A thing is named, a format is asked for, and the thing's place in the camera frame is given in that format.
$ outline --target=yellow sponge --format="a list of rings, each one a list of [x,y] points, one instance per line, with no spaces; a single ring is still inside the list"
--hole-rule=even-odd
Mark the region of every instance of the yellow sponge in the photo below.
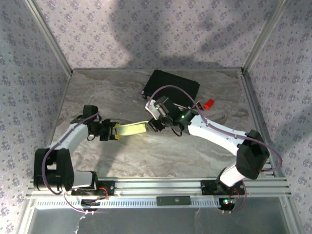
[[[148,121],[130,123],[126,125],[115,126],[116,135],[129,136],[146,132],[146,124]]]

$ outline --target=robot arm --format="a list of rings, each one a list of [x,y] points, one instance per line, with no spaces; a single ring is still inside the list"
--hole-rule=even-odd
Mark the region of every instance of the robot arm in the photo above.
[[[181,111],[167,97],[162,97],[157,101],[151,100],[150,103],[150,106],[146,105],[145,107],[153,116],[153,119],[147,125],[150,129],[158,132],[165,127],[170,127],[176,132],[184,132],[209,140],[236,156],[236,163],[225,168],[218,176],[216,180],[218,190],[228,191],[244,178],[257,179],[270,155],[266,147],[249,140],[228,136],[207,126],[197,112],[191,109]],[[52,144],[47,149],[38,149],[36,151],[34,165],[35,188],[38,190],[47,189],[43,181],[42,165],[47,152],[50,152],[44,166],[45,177],[53,191],[69,191],[77,187],[96,190],[98,180],[96,173],[74,172],[71,155],[85,139],[93,140],[95,137],[99,137],[100,141],[118,139],[115,126],[119,124],[111,122],[109,119],[101,121],[100,116],[99,120],[96,121],[96,117],[92,116],[96,116],[97,113],[98,108],[96,106],[85,105],[83,114],[71,122],[71,125],[59,142]],[[86,122],[84,121],[79,126],[77,125],[77,123],[81,123],[86,118],[90,119]],[[234,133],[235,136],[246,135],[263,141],[257,131],[251,130],[249,133],[246,133],[227,128],[210,120],[208,122],[213,127]]]
[[[44,176],[53,191],[69,191],[77,187],[96,189],[94,183],[97,180],[96,173],[74,172],[71,155],[85,139],[93,140],[95,137],[99,137],[100,141],[118,139],[115,126],[119,124],[109,119],[101,121],[100,116],[98,116],[99,120],[96,120],[97,113],[96,106],[84,105],[83,114],[71,122],[60,140],[46,149],[36,150],[34,160],[34,187],[36,189],[47,190],[43,181]],[[42,165],[45,157],[45,175],[43,175]]]
[[[145,109],[154,117],[149,122],[149,126],[154,131],[161,131],[165,127],[170,127],[176,132],[184,132],[209,140],[236,156],[236,163],[225,168],[218,176],[216,183],[220,190],[228,190],[237,182],[245,179],[257,179],[265,162],[270,154],[264,146],[254,142],[239,139],[221,133],[205,124],[197,112],[187,109],[181,111],[167,97],[162,97],[157,101],[151,100],[146,104]],[[217,124],[207,119],[210,125],[225,132],[235,134],[235,136],[247,136],[263,142],[259,132],[251,130],[249,133],[237,131]]]

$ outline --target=cable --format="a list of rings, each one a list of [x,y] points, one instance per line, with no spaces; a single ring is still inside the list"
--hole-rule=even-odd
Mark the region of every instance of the cable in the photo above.
[[[238,199],[237,199],[237,201],[238,201],[238,200],[239,200],[239,197],[240,197],[239,192],[238,192],[238,190],[237,190],[236,188],[234,188],[234,190],[235,190],[235,192],[236,192],[237,195],[238,195]]]
[[[43,183],[44,185],[47,187],[48,190],[50,190],[51,193],[55,194],[55,195],[59,195],[61,194],[61,191],[60,192],[54,192],[51,188],[51,186],[49,185],[48,183],[48,180],[47,180],[47,177],[46,177],[46,174],[45,174],[45,163],[47,161],[47,158],[48,156],[50,155],[50,153],[55,150],[56,147],[60,146],[65,140],[66,138],[78,127],[80,126],[81,124],[83,124],[84,122],[96,117],[97,115],[99,114],[99,112],[97,112],[96,114],[90,116],[90,117],[87,117],[86,119],[80,121],[79,123],[77,123],[73,128],[71,128],[68,133],[59,141],[57,142],[53,147],[51,147],[48,152],[44,155],[43,157],[43,160],[42,160],[42,165],[41,165],[41,174],[42,174],[42,179],[43,179]]]
[[[182,136],[182,132],[180,132],[180,135],[172,128],[171,129],[172,131],[173,131],[173,133],[175,134],[175,135],[177,135],[178,137],[181,137]]]
[[[245,206],[246,199],[247,199],[247,190],[246,190],[246,185],[245,185],[245,183],[243,181],[242,181],[242,185],[244,187],[244,193],[245,193],[244,194],[244,200],[243,200],[242,204],[240,204],[240,206],[237,209],[233,210],[233,211],[239,211],[239,210],[241,210]]]
[[[104,187],[99,187],[98,189],[104,190],[104,191],[106,192],[106,196],[105,196],[105,197],[107,197],[107,196],[108,196],[107,189],[105,189]]]
[[[93,140],[96,138],[96,136],[94,135],[93,138],[89,139],[89,136],[87,137],[87,140],[88,140],[88,141],[93,141]]]
[[[66,201],[66,203],[71,207],[71,208],[73,208],[73,210],[75,210],[75,211],[77,211],[77,212],[80,212],[80,213],[88,213],[88,211],[83,211],[83,210],[79,210],[79,209],[77,209],[76,207],[74,207],[72,204],[70,204],[69,203],[69,201],[66,199],[66,196],[65,196],[65,193],[64,193],[64,199],[65,199],[65,201]]]
[[[197,109],[197,111],[198,111],[200,117],[202,118],[202,120],[204,121],[204,123],[206,124],[207,127],[210,127],[210,128],[212,128],[212,129],[214,129],[215,131],[220,132],[220,133],[223,133],[223,134],[228,135],[228,136],[230,136],[230,137],[235,137],[235,138],[238,138],[238,139],[253,141],[253,142],[255,142],[255,143],[258,143],[258,144],[260,144],[260,145],[262,145],[262,146],[264,146],[264,147],[269,148],[270,150],[272,150],[272,151],[275,153],[275,155],[278,157],[278,165],[277,165],[275,168],[263,170],[263,172],[274,172],[274,171],[276,171],[276,170],[278,170],[278,169],[280,169],[280,168],[282,167],[283,160],[282,160],[281,155],[279,154],[279,152],[278,152],[276,149],[274,149],[272,146],[270,146],[270,145],[268,145],[268,144],[266,144],[266,143],[264,143],[264,142],[262,142],[262,141],[260,141],[260,140],[253,139],[253,138],[248,137],[248,136],[241,136],[241,135],[236,135],[236,134],[234,134],[234,133],[229,133],[229,132],[227,132],[227,131],[224,131],[224,130],[222,130],[222,129],[219,129],[219,128],[213,126],[213,125],[210,124],[210,123],[208,122],[208,120],[204,117],[203,113],[201,112],[201,110],[199,109],[199,107],[196,105],[196,102],[193,100],[193,98],[192,98],[186,91],[184,91],[183,89],[181,89],[181,88],[179,88],[179,87],[177,87],[177,86],[174,86],[174,85],[165,85],[165,86],[160,87],[159,89],[157,89],[157,90],[152,94],[152,96],[151,96],[151,98],[150,98],[150,100],[149,100],[147,106],[150,106],[153,97],[154,97],[160,90],[165,89],[165,88],[175,88],[175,89],[180,90],[182,93],[184,93],[184,94],[193,102],[193,104],[195,105],[195,107],[196,107],[196,109]]]

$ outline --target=floral wallpaper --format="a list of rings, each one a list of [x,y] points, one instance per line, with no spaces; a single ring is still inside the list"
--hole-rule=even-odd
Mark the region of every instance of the floral wallpaper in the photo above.
[[[74,68],[242,67],[274,1],[37,0]]]
[[[22,0],[0,1],[0,233],[12,233],[67,75]]]
[[[250,76],[306,233],[312,233],[312,2],[292,0]]]

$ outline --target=gray marble table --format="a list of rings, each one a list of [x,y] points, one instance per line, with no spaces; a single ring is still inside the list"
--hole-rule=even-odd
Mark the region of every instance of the gray marble table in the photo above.
[[[76,70],[70,81],[53,141],[82,113],[84,104],[99,107],[103,118],[121,124],[149,120],[141,90],[153,71]],[[200,83],[197,100],[210,98],[214,106],[204,111],[207,118],[230,128],[249,131],[250,120],[239,79],[235,71],[172,71]],[[161,133],[125,136],[119,141],[83,141],[74,154],[75,170],[96,171],[105,176],[215,177],[235,157],[204,139],[170,129]]]

